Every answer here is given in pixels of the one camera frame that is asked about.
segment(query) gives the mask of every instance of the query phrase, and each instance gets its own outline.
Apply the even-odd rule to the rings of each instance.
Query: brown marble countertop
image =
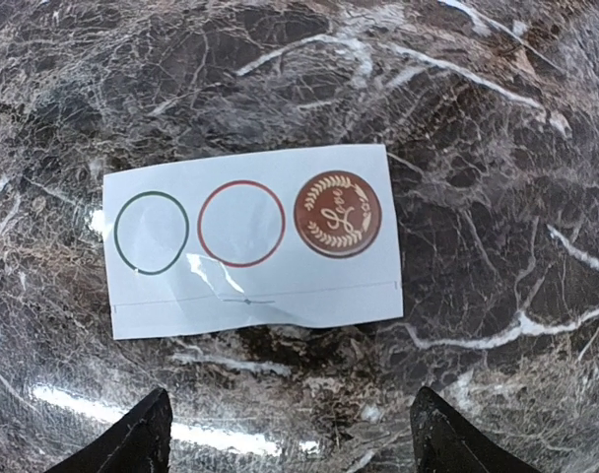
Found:
[[[403,319],[112,340],[105,173],[373,142]],[[160,385],[175,473],[409,473],[423,384],[599,471],[599,0],[0,0],[0,472]]]

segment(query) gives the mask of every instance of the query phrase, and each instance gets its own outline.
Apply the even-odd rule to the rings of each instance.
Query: sticker sheet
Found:
[[[115,339],[403,315],[382,145],[116,172],[103,211]]]

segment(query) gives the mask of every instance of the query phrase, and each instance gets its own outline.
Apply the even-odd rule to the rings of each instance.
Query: circle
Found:
[[[382,219],[371,186],[344,170],[323,172],[307,182],[294,215],[303,242],[329,258],[349,258],[368,249]]]
[[[282,202],[253,180],[233,180],[217,188],[204,202],[197,222],[205,252],[232,268],[249,268],[269,259],[285,229]]]
[[[174,230],[180,227],[183,238]],[[157,276],[170,269],[181,256],[190,235],[190,222],[177,199],[151,190],[126,201],[115,218],[113,234],[115,249],[129,268],[146,276]]]

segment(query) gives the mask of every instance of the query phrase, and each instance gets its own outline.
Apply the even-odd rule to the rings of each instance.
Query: brown sticker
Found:
[[[301,189],[295,221],[301,239],[318,253],[348,258],[366,250],[380,229],[380,203],[367,182],[330,170]]]

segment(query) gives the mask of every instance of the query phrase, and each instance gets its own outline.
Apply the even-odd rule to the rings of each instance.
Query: empty circle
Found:
[[[177,262],[188,241],[190,224],[177,199],[149,191],[122,206],[113,233],[122,261],[141,274],[155,276]]]
[[[203,204],[197,231],[203,249],[234,268],[260,264],[278,248],[285,230],[282,202],[252,180],[235,180]]]

